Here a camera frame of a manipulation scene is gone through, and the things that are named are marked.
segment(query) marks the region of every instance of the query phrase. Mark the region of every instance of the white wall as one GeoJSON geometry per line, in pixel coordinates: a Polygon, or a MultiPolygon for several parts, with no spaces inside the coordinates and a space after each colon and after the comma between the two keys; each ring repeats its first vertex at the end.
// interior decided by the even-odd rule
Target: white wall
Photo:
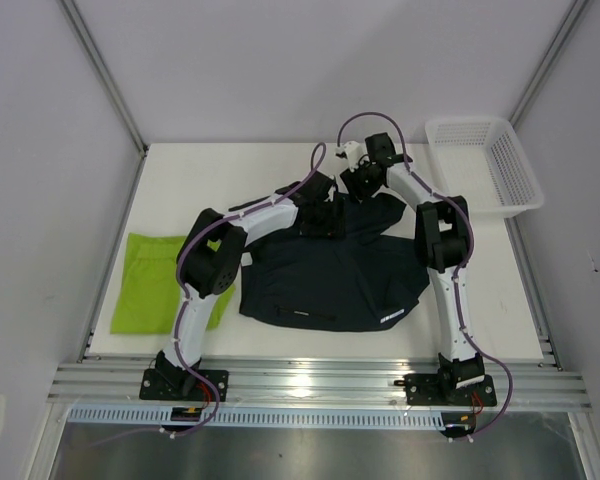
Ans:
{"type": "Polygon", "coordinates": [[[362,110],[411,140],[508,117],[570,0],[78,4],[147,142],[308,141],[362,110]]]}
{"type": "Polygon", "coordinates": [[[137,161],[55,2],[0,1],[0,480],[76,354],[137,161]]]}
{"type": "Polygon", "coordinates": [[[546,193],[523,228],[551,331],[565,366],[584,374],[600,431],[600,0],[519,135],[546,193]]]}

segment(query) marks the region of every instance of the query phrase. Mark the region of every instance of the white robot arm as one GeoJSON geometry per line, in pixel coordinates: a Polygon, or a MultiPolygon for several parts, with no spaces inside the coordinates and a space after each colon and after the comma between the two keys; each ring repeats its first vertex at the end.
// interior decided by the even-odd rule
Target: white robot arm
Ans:
{"type": "MultiPolygon", "coordinates": [[[[466,202],[462,197],[455,197],[453,201],[456,203],[451,202],[456,210],[463,209],[465,214],[461,218],[449,205],[450,199],[446,203],[441,201],[446,197],[424,183],[413,167],[407,168],[402,154],[395,154],[388,135],[374,135],[366,143],[368,153],[363,156],[367,159],[362,163],[347,158],[348,155],[361,153],[361,147],[355,142],[348,142],[337,152],[349,163],[341,178],[350,196],[358,201],[372,196],[384,184],[416,210],[416,256],[428,269],[442,333],[440,369],[438,380],[434,380],[440,384],[442,400],[437,401],[462,405],[458,403],[462,402],[458,397],[466,399],[467,395],[457,395],[458,391],[467,387],[480,388],[485,382],[491,382],[484,374],[482,356],[467,342],[467,337],[472,338],[473,334],[466,295],[466,269],[458,268],[467,257],[469,248],[466,202]],[[441,230],[440,223],[450,224],[451,228],[441,230]]],[[[281,195],[291,186],[271,197],[253,202],[247,209],[239,207],[237,212],[233,209],[225,215],[207,209],[200,214],[185,245],[201,232],[208,231],[208,234],[194,249],[181,251],[184,259],[180,260],[183,266],[180,281],[186,291],[183,292],[180,313],[174,326],[174,341],[156,358],[155,370],[170,385],[170,391],[180,389],[187,382],[190,389],[191,381],[187,380],[189,375],[182,365],[186,364],[194,370],[197,368],[209,317],[219,296],[233,283],[244,249],[276,230],[294,224],[300,224],[302,229],[302,222],[310,217],[305,215],[307,209],[325,208],[334,216],[339,213],[333,205],[335,202],[328,201],[328,191],[335,181],[316,170],[317,167],[306,185],[301,185],[302,188],[289,198],[281,199],[281,195]],[[217,252],[206,245],[209,240],[220,240],[217,252]]],[[[325,215],[320,215],[320,218],[324,220],[325,215]]],[[[337,228],[337,220],[329,228],[337,228]]]]}

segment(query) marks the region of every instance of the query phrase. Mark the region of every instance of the shirt logo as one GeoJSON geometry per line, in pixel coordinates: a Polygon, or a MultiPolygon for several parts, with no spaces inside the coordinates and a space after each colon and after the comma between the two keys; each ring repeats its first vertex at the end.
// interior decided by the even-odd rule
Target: shirt logo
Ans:
{"type": "Polygon", "coordinates": [[[397,312],[392,313],[391,315],[387,315],[386,317],[382,317],[380,319],[380,323],[384,323],[388,320],[391,320],[392,318],[396,318],[398,315],[402,315],[404,313],[404,308],[401,310],[398,310],[397,312]]]}

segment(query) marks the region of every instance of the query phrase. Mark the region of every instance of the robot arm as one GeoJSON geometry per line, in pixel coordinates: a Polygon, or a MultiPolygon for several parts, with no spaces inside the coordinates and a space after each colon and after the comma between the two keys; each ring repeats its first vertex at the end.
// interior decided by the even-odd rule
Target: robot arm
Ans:
{"type": "MultiPolygon", "coordinates": [[[[277,194],[272,195],[266,200],[263,200],[263,203],[271,204],[267,208],[263,208],[251,215],[229,222],[231,229],[242,230],[246,234],[244,247],[247,247],[250,243],[265,237],[276,230],[289,228],[295,223],[298,215],[298,207],[289,199],[282,200],[273,205],[273,202],[279,197],[280,195],[277,194]]],[[[195,233],[197,233],[199,230],[200,225],[198,225],[198,228],[194,227],[192,232],[195,231],[195,233]]],[[[189,304],[187,307],[182,311],[183,318],[180,322],[180,331],[178,334],[180,337],[180,351],[187,365],[194,365],[200,360],[202,354],[202,339],[204,338],[204,332],[207,328],[209,317],[222,292],[229,288],[233,283],[233,279],[235,278],[235,274],[239,267],[239,261],[239,257],[236,257],[235,255],[231,256],[231,265],[225,265],[225,267],[230,267],[229,270],[223,269],[221,272],[222,275],[220,275],[217,280],[217,288],[214,289],[217,291],[216,293],[209,293],[208,295],[201,297],[199,291],[189,283],[185,282],[188,295],[182,295],[178,312],[182,311],[182,303],[185,301],[185,298],[189,298],[190,300],[188,300],[189,304]]],[[[170,343],[163,351],[166,359],[170,363],[173,365],[180,365],[175,348],[176,345],[170,343]]]]}
{"type": "MultiPolygon", "coordinates": [[[[438,377],[441,389],[449,397],[449,392],[453,394],[458,389],[480,384],[485,380],[482,357],[467,344],[464,336],[465,333],[472,336],[466,297],[466,269],[456,268],[467,255],[467,226],[448,203],[440,200],[442,196],[436,196],[435,190],[427,188],[413,168],[406,168],[402,155],[395,154],[388,135],[374,135],[366,143],[368,159],[361,164],[347,158],[349,168],[341,178],[350,196],[358,201],[372,196],[384,184],[416,210],[416,255],[419,262],[427,267],[436,295],[442,333],[438,377]],[[451,228],[441,230],[442,222],[450,224],[451,228]],[[458,305],[464,313],[465,327],[462,330],[458,305]]],[[[345,147],[346,149],[337,153],[338,156],[346,158],[347,153],[359,154],[361,150],[355,142],[349,142],[345,147]]],[[[315,232],[315,225],[312,224],[315,218],[320,218],[323,222],[319,228],[322,234],[343,234],[343,225],[338,221],[342,206],[335,201],[327,201],[328,192],[334,185],[333,179],[315,172],[306,185],[288,199],[279,201],[280,195],[291,187],[254,202],[253,204],[263,208],[252,214],[236,215],[235,211],[228,213],[227,215],[235,216],[235,219],[212,229],[198,245],[186,252],[180,280],[187,289],[181,307],[185,301],[187,305],[179,308],[173,335],[175,337],[177,332],[179,340],[176,340],[177,344],[169,343],[156,358],[156,371],[173,389],[180,389],[187,382],[188,374],[181,368],[181,361],[197,368],[208,319],[219,296],[235,280],[247,245],[294,224],[299,224],[301,231],[304,227],[307,232],[315,232]],[[320,215],[312,215],[315,209],[324,210],[320,210],[320,215]],[[214,252],[206,245],[209,240],[220,241],[217,251],[214,252]]],[[[453,200],[456,205],[460,205],[466,216],[464,199],[455,197],[453,200]]],[[[226,216],[211,209],[203,211],[185,245],[222,218],[226,216]]]]}

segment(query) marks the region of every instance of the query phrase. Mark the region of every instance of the metal floor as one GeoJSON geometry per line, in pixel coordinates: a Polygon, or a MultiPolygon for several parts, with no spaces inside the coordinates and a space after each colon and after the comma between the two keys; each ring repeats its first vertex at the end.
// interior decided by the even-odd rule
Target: metal floor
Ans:
{"type": "Polygon", "coordinates": [[[566,414],[507,415],[473,444],[437,432],[207,427],[169,440],[67,424],[55,480],[585,479],[566,414]]]}

